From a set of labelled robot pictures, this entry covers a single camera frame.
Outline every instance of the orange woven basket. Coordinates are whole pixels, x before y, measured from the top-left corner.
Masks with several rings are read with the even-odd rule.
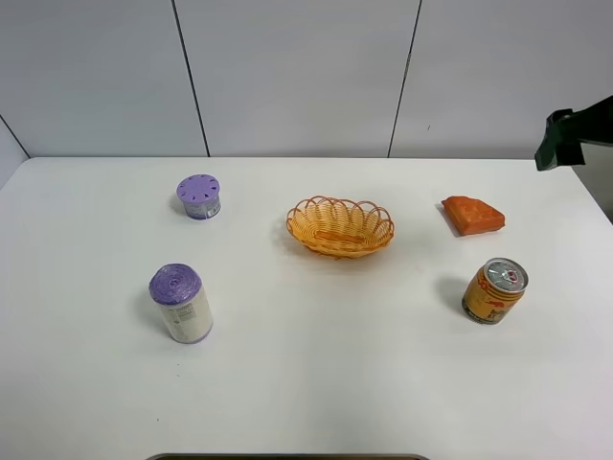
[[[335,258],[366,256],[394,236],[389,213],[372,203],[314,196],[287,213],[287,230],[308,249]]]

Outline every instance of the purple lid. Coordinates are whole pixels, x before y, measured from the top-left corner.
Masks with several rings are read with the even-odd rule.
[[[202,287],[198,274],[183,264],[168,264],[149,282],[151,298],[162,305],[179,305],[192,299]]]
[[[191,175],[183,179],[176,194],[187,204],[202,204],[219,196],[219,182],[208,174]]]

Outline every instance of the yellow can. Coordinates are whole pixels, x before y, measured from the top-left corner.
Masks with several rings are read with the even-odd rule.
[[[528,273],[510,259],[486,262],[472,279],[462,306],[468,317],[481,324],[497,324],[524,295]]]

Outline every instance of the triangular orange object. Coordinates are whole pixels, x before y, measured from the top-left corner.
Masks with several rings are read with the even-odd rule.
[[[480,199],[450,196],[443,206],[462,236],[494,232],[505,226],[505,215]]]

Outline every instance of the white container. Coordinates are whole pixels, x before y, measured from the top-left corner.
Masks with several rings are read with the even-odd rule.
[[[209,334],[213,327],[213,315],[202,281],[190,267],[184,264],[164,265],[151,279],[149,293],[160,307],[174,340],[193,344]]]

